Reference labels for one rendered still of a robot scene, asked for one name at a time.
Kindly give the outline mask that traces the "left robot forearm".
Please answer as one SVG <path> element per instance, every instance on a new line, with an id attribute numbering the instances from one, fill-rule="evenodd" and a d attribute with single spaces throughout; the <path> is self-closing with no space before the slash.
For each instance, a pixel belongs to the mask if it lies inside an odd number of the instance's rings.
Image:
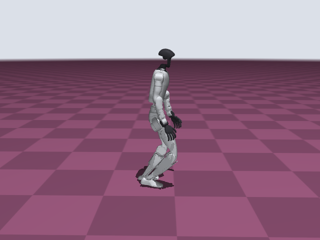
<path id="1" fill-rule="evenodd" d="M 170 96 L 167 98 L 163 99 L 163 104 L 164 104 L 164 110 L 166 111 L 167 116 L 172 116 L 171 111 L 172 111 L 172 107 L 170 104 Z"/>

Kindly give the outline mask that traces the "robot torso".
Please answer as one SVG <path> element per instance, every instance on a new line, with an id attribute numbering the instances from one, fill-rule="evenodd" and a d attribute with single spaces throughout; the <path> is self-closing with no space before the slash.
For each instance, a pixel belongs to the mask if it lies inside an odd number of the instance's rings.
<path id="1" fill-rule="evenodd" d="M 162 69 L 162 70 L 161 70 Z M 149 111 L 149 115 L 148 115 L 148 119 L 149 119 L 149 122 L 152 123 L 152 119 L 154 117 L 156 117 L 158 119 L 158 115 L 157 115 L 157 111 L 155 110 L 155 103 L 153 102 L 153 93 L 154 93 L 154 76 L 156 73 L 163 73 L 164 75 L 164 81 L 162 83 L 162 89 L 161 89 L 161 93 L 159 94 L 159 96 L 162 98 L 162 102 L 165 98 L 165 94 L 166 94 L 166 91 L 167 91 L 167 88 L 169 86 L 169 82 L 170 82 L 170 76 L 169 76 L 169 73 L 168 71 L 164 71 L 165 69 L 164 68 L 161 68 L 160 70 L 155 70 L 153 72 L 153 75 L 152 75 L 152 79 L 151 79 L 151 85 L 150 85 L 150 91 L 149 91 L 149 98 L 148 98 L 148 101 L 150 103 L 153 103 L 153 105 L 150 106 L 150 111 Z"/>

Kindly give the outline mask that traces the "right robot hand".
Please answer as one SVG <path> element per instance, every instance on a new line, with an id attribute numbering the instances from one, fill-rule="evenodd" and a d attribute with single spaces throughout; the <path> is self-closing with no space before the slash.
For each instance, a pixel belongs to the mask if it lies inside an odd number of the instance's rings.
<path id="1" fill-rule="evenodd" d="M 161 121 L 160 121 L 160 124 L 161 124 L 161 126 L 164 128 L 164 130 L 165 130 L 165 133 L 167 134 L 167 137 L 168 137 L 168 141 L 170 140 L 170 141 L 172 141 L 172 140 L 174 140 L 175 138 L 176 138 L 176 130 L 173 128 L 173 127 L 171 127 L 171 125 L 168 125 L 169 123 L 168 123 L 168 121 L 167 121 L 167 123 L 166 124 L 163 124 Z M 172 139 L 173 138 L 173 139 Z"/>

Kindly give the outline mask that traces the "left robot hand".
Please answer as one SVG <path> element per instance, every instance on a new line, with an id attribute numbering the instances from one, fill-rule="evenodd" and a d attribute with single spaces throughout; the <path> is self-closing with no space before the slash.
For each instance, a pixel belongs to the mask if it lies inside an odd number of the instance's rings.
<path id="1" fill-rule="evenodd" d="M 171 118 L 173 124 L 174 124 L 174 129 L 176 128 L 181 128 L 182 127 L 182 121 L 180 118 L 178 118 L 177 116 L 175 116 L 174 112 L 171 110 L 170 113 L 172 114 L 172 116 L 169 116 L 169 118 Z"/>

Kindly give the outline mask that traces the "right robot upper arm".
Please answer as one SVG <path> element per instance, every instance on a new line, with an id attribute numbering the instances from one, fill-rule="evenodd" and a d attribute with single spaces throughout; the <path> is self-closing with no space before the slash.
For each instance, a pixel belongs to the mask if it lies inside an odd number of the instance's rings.
<path id="1" fill-rule="evenodd" d="M 155 104 L 156 104 L 156 98 L 160 97 L 163 82 L 164 82 L 164 74 L 161 72 L 157 72 L 154 75 L 154 89 L 153 89 L 153 102 Z"/>

